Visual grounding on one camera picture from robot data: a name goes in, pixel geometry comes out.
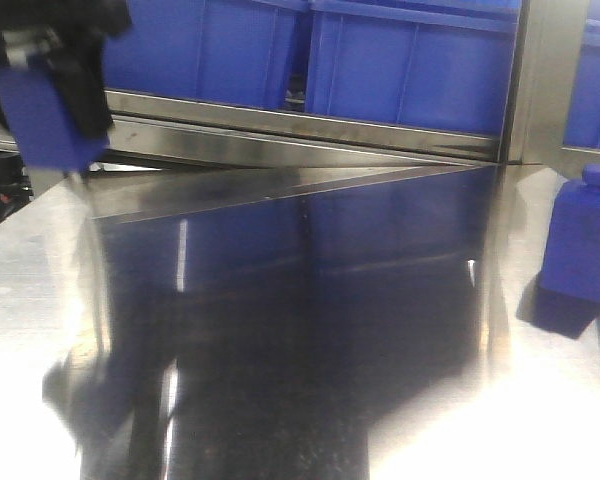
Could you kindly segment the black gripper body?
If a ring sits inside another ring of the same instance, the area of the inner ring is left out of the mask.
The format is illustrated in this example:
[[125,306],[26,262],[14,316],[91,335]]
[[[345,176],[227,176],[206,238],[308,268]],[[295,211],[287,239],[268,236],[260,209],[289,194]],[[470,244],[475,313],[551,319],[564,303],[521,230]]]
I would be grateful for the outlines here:
[[[113,123],[104,44],[131,25],[125,1],[0,1],[0,69],[41,65],[78,131],[96,138]],[[0,125],[11,129],[1,101]]]

